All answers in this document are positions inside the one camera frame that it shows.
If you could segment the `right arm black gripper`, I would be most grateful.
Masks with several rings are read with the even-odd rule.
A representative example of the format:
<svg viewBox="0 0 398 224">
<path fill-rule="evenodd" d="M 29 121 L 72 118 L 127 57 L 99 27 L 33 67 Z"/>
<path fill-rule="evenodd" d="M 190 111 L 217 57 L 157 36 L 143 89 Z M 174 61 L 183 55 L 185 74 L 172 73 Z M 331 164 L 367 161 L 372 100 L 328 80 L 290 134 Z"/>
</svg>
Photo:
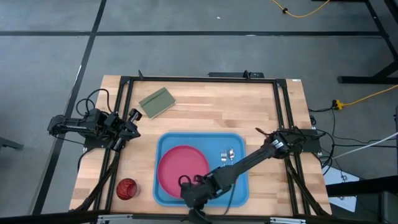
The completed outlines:
<svg viewBox="0 0 398 224">
<path fill-rule="evenodd" d="M 194 224 L 201 223 L 201 217 L 206 224 L 212 224 L 207 214 L 197 208 L 203 208 L 209 200 L 218 198 L 224 194 L 224 189 L 217 183 L 214 175 L 194 176 L 194 183 L 187 175 L 180 176 L 180 197 L 188 208 L 188 221 Z"/>
</svg>

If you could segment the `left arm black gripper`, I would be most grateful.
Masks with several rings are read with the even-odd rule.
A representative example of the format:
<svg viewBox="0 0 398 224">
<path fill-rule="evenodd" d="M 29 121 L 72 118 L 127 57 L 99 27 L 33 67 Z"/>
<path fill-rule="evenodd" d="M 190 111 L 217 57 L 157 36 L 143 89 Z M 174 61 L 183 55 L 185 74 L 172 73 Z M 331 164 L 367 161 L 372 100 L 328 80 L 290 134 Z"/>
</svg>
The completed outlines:
<svg viewBox="0 0 398 224">
<path fill-rule="evenodd" d="M 141 136 L 137 130 L 137 126 L 134 124 L 135 121 L 139 121 L 141 118 L 142 114 L 138 110 L 132 109 L 129 112 L 127 121 L 121 121 L 116 128 L 116 135 L 111 141 L 111 150 L 120 152 L 126 142 Z"/>
</svg>

